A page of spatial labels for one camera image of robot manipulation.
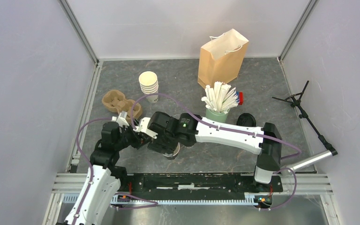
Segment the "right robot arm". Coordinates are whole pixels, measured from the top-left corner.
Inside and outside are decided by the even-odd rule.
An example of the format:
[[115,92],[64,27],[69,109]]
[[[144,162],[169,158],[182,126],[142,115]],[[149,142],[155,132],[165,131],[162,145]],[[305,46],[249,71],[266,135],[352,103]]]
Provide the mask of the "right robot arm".
[[154,144],[166,154],[174,152],[180,143],[192,147],[196,143],[217,143],[246,150],[257,155],[252,186],[264,191],[271,185],[272,175],[280,169],[282,140],[277,138],[275,125],[245,127],[183,113],[177,119],[164,112],[143,118],[140,131],[154,139]]

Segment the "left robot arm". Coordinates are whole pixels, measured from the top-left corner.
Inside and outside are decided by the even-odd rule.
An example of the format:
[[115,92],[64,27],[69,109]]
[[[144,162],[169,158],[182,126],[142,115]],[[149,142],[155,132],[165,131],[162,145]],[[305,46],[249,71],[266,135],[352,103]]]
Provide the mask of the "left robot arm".
[[137,133],[126,120],[113,117],[103,125],[101,139],[89,157],[86,181],[64,225],[99,225],[114,195],[128,187],[125,167],[117,166],[120,151],[138,149],[150,138]]

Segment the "stack of white paper cups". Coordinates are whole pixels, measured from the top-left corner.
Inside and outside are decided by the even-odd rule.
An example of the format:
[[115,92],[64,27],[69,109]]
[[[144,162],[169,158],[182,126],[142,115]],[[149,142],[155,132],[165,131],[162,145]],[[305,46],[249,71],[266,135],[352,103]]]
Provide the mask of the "stack of white paper cups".
[[150,103],[158,101],[158,76],[152,71],[145,71],[139,75],[139,84],[144,95]]

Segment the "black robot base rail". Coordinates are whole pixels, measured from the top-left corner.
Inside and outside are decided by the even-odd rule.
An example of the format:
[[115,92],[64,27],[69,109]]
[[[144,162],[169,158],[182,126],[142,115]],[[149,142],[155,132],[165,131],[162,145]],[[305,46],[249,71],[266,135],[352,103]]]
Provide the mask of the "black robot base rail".
[[146,200],[244,200],[247,194],[282,192],[282,181],[273,176],[269,184],[255,181],[250,173],[133,173],[118,192]]

